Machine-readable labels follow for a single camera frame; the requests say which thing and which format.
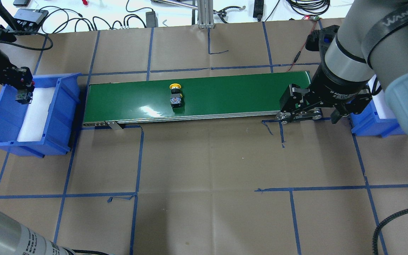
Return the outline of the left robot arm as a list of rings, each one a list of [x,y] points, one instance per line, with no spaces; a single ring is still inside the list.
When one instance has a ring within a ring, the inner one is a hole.
[[[0,32],[15,45],[16,31]],[[18,67],[0,50],[0,148],[16,155],[65,155],[76,106],[77,74],[40,76]],[[0,211],[0,255],[74,255]]]

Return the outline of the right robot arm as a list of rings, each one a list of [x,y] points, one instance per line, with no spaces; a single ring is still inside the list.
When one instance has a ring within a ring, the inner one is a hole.
[[[408,135],[408,0],[356,0],[341,26],[311,32],[305,42],[321,63],[306,88],[290,84],[277,113],[281,123],[318,119],[333,108],[332,123],[361,114],[372,100],[372,77]]]

